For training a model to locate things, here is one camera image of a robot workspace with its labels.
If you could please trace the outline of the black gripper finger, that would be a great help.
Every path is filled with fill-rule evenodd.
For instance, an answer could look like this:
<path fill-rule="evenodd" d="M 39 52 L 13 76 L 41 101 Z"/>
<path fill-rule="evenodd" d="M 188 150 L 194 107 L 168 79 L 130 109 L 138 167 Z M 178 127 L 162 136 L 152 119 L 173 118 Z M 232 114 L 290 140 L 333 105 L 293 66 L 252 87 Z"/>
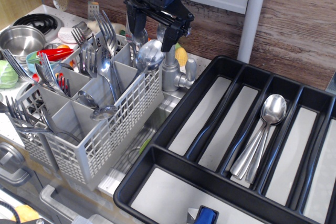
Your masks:
<path fill-rule="evenodd" d="M 133 1 L 128 0 L 127 16 L 131 33 L 138 36 L 145 28 L 146 14 L 142 8 L 137 6 Z"/>
<path fill-rule="evenodd" d="M 183 36 L 183 29 L 181 23 L 174 21 L 170 25 L 161 25 L 163 30 L 163 39 L 162 39 L 162 52 L 169 52 L 178 40 Z"/>

